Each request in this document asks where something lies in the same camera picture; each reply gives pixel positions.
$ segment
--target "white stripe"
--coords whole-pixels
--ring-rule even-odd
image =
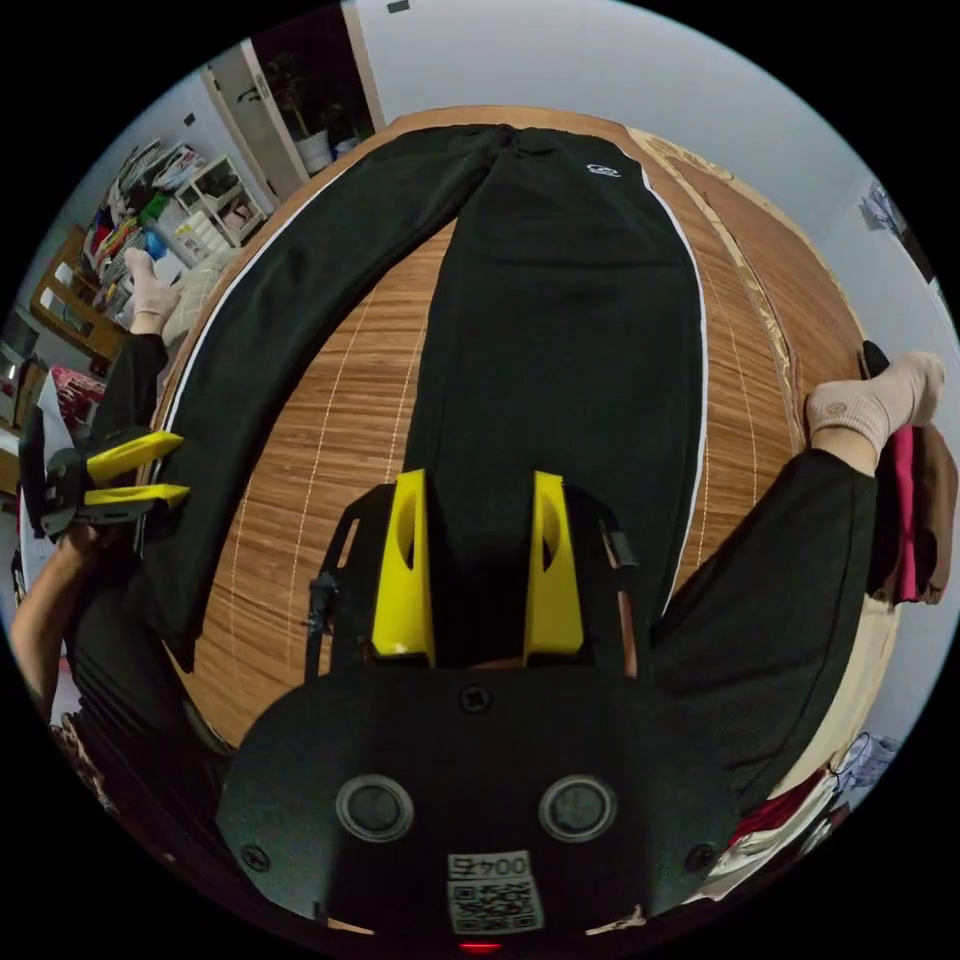
[[[325,183],[316,193],[308,197],[292,214],[290,214],[290,216],[287,217],[287,219],[279,227],[277,227],[277,230],[273,234],[273,236],[271,236],[270,239],[267,240],[267,242],[247,261],[243,269],[236,275],[236,277],[234,277],[233,282],[230,284],[230,286],[227,287],[227,289],[223,292],[223,296],[220,298],[217,305],[213,308],[213,312],[210,314],[210,317],[208,318],[206,324],[203,327],[203,330],[200,331],[200,336],[197,338],[197,342],[194,344],[193,350],[190,353],[190,357],[187,360],[186,366],[183,368],[183,372],[180,374],[180,379],[177,381],[176,392],[174,393],[173,400],[171,401],[170,406],[167,408],[167,413],[163,418],[163,424],[160,427],[161,430],[167,430],[171,433],[174,432],[172,429],[173,418],[176,416],[177,408],[180,406],[180,399],[183,396],[183,388],[186,386],[187,381],[190,379],[190,371],[193,369],[194,360],[196,360],[197,355],[200,353],[200,350],[203,347],[203,341],[206,339],[207,334],[210,332],[210,329],[213,327],[214,321],[217,319],[217,315],[220,313],[220,308],[226,302],[230,294],[236,289],[237,284],[239,284],[240,281],[243,280],[243,278],[247,275],[247,273],[249,273],[249,271],[253,268],[254,264],[267,252],[267,250],[270,248],[271,244],[277,239],[277,237],[279,237],[280,234],[283,233],[283,231],[286,230],[287,227],[289,227],[290,224],[293,223],[293,221],[296,220],[297,217],[299,217],[300,214],[303,213],[303,211],[308,206],[310,206],[310,204],[313,203],[313,201],[316,200],[316,198],[319,197],[320,194],[323,193],[323,191],[326,190],[331,183],[335,183],[337,180],[339,180],[340,177],[342,177],[347,172],[347,170],[352,170],[353,166],[354,164],[351,164],[350,166],[345,167],[343,170],[341,170],[335,177],[327,181],[327,183]],[[154,464],[153,473],[151,475],[151,480],[150,480],[151,483],[157,482],[157,474],[160,471],[160,466],[161,464],[159,462]],[[145,523],[146,523],[145,517],[141,517],[137,521],[136,541],[138,545],[136,548],[136,552],[139,553],[141,557],[143,556]]]
[[[635,160],[633,157],[631,157],[630,154],[623,149],[623,147],[619,146],[619,144],[617,146],[620,152],[628,160],[632,160],[634,163],[640,163],[639,160]],[[694,276],[697,278],[697,294],[700,297],[700,349],[703,352],[703,387],[700,400],[700,440],[697,444],[697,475],[693,482],[693,493],[690,497],[690,514],[687,517],[687,529],[683,535],[683,543],[680,546],[680,551],[677,554],[677,569],[673,574],[673,583],[670,586],[670,596],[667,597],[667,605],[669,605],[670,597],[673,596],[673,591],[677,586],[677,577],[680,576],[680,560],[683,556],[683,547],[686,545],[687,539],[690,536],[690,528],[693,526],[693,514],[697,507],[697,494],[700,492],[700,480],[703,476],[704,445],[707,441],[707,385],[710,381],[710,361],[707,354],[707,307],[703,299],[703,283],[700,281],[700,271],[697,269],[697,258],[693,255],[693,249],[690,246],[690,241],[687,240],[687,235],[683,232],[683,228],[678,223],[677,218],[673,215],[673,211],[667,206],[663,197],[661,197],[660,194],[657,193],[657,191],[651,186],[650,178],[647,176],[647,171],[643,168],[643,164],[640,164],[640,173],[643,176],[644,186],[654,197],[657,198],[657,200],[660,202],[660,206],[666,210],[667,216],[670,217],[670,222],[680,235],[680,239],[683,241],[683,245],[687,249],[687,253],[690,256],[690,263],[693,264]]]

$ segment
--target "red light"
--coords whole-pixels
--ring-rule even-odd
[[[460,949],[472,957],[489,957],[500,949],[499,943],[461,943]]]

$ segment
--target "black sweatpants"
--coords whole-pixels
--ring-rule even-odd
[[[615,144],[440,127],[381,146],[314,196],[245,265],[193,352],[165,424],[184,443],[159,475],[191,496],[170,523],[146,525],[128,597],[185,669],[286,398],[379,278],[455,216],[404,456],[426,468],[442,530],[437,630],[467,660],[522,648],[535,470],[616,513],[643,551],[635,615],[662,612],[702,428],[692,256]]]
[[[91,448],[109,446],[118,431],[149,426],[166,361],[160,337],[128,338],[94,418]],[[124,533],[101,557],[65,637],[80,692],[81,735],[128,799],[139,798],[139,805],[152,798],[208,855],[229,856],[213,820],[225,763],[190,725],[188,694],[159,637],[123,611],[137,566],[132,530]]]
[[[800,758],[840,686],[876,489],[825,451],[794,457],[651,632],[656,685],[701,720],[742,813]]]

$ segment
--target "brown cloth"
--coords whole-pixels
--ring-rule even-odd
[[[917,602],[939,603],[950,576],[957,465],[932,424],[913,430],[914,555]],[[893,451],[888,443],[877,465],[877,511],[867,593],[900,603],[900,508]]]

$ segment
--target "pink cloth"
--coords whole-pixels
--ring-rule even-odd
[[[913,427],[907,424],[890,438],[897,498],[900,501],[900,599],[917,600],[916,526],[913,515]]]

